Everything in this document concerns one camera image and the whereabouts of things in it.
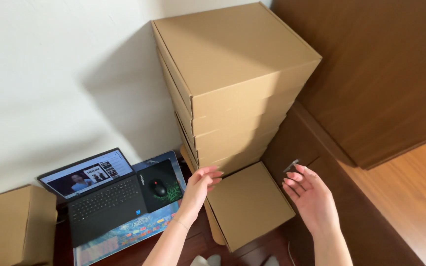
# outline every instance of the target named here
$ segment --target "white wall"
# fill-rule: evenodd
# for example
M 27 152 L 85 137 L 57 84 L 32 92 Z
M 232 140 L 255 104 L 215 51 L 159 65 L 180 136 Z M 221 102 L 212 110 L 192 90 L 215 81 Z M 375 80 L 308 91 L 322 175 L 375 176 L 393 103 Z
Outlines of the white wall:
M 114 147 L 177 149 L 148 22 L 249 2 L 0 0 L 0 193 Z

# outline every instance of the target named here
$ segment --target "laptop screen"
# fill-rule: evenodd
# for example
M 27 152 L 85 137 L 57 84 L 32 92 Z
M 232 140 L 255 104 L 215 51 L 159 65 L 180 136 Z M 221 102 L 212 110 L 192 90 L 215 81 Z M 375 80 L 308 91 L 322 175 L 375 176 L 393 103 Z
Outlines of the laptop screen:
M 119 150 L 115 150 L 41 178 L 40 181 L 69 199 L 131 172 L 133 169 L 127 160 Z

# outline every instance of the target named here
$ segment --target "cable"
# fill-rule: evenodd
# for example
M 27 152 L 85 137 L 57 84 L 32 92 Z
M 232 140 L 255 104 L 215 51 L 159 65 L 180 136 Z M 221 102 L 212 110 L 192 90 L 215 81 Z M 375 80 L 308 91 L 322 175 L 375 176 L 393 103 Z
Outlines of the cable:
M 291 261 L 292 261 L 292 263 L 293 263 L 293 266 L 296 266 L 296 265 L 295 265 L 295 262 L 293 261 L 292 255 L 290 254 L 290 241 L 289 241 L 289 243 L 287 244 L 287 251 L 289 252 L 289 257 L 290 257 L 290 260 L 291 260 Z

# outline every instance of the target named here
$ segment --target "black computer mouse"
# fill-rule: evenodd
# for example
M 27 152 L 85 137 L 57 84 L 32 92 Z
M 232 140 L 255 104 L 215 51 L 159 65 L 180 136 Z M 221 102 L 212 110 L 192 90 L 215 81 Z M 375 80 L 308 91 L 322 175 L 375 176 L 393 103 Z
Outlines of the black computer mouse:
M 167 194 L 167 189 L 160 179 L 152 179 L 149 183 L 149 187 L 151 191 L 159 197 L 163 197 Z

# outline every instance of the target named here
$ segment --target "black laptop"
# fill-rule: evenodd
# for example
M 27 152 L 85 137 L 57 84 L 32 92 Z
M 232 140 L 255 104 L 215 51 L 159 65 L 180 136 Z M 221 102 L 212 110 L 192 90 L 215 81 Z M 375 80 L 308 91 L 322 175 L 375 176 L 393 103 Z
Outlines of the black laptop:
M 136 173 L 119 148 L 37 179 L 67 200 L 73 247 L 147 212 Z

